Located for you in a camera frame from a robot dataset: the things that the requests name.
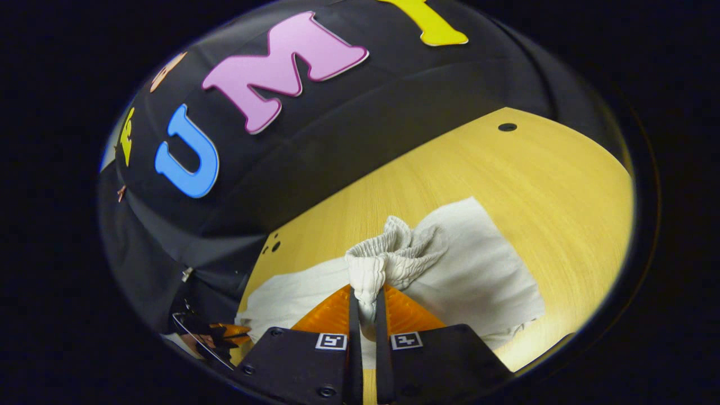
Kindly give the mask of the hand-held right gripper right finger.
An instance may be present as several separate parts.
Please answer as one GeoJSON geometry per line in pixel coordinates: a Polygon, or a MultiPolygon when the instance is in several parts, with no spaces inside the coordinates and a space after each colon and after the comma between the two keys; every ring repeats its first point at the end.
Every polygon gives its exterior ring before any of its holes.
{"type": "Polygon", "coordinates": [[[378,404],[475,403],[515,377],[469,325],[445,325],[388,284],[375,326],[378,404]]]}

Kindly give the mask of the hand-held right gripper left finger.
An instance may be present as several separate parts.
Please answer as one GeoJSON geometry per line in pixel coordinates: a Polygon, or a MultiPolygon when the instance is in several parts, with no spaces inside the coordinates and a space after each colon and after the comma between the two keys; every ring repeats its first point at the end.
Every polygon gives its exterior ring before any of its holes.
{"type": "Polygon", "coordinates": [[[291,328],[268,328],[232,379],[273,403],[363,403],[362,333],[353,288],[338,289],[291,328]]]}

